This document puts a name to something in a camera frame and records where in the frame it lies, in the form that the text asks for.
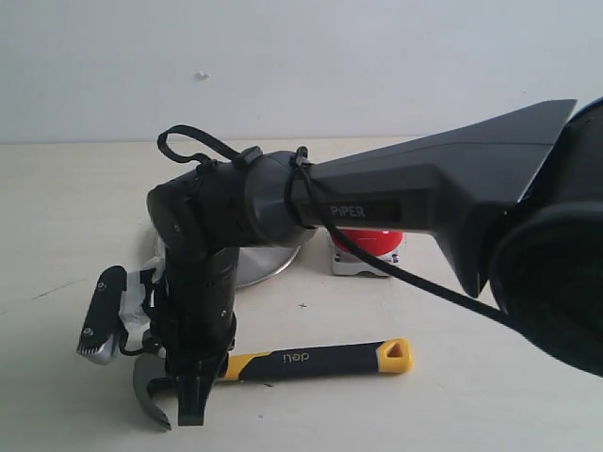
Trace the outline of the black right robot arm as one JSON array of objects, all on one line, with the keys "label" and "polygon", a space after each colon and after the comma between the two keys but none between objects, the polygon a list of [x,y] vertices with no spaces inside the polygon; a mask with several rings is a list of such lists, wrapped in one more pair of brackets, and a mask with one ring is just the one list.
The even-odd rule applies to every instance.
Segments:
[{"label": "black right robot arm", "polygon": [[602,372],[602,104],[544,101],[473,125],[314,164],[305,148],[214,151],[153,188],[166,248],[152,331],[178,422],[199,426],[234,345],[234,277],[248,247],[298,246],[317,228],[428,234],[461,293],[388,274],[517,331],[551,357]]}]

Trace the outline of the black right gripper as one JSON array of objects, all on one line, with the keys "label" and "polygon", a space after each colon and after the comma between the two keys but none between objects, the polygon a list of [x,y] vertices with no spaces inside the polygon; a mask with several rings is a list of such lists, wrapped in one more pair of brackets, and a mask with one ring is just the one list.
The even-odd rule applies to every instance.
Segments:
[{"label": "black right gripper", "polygon": [[226,372],[236,334],[238,263],[238,248],[193,261],[166,253],[155,321],[178,398],[179,427],[204,424],[206,402]]}]

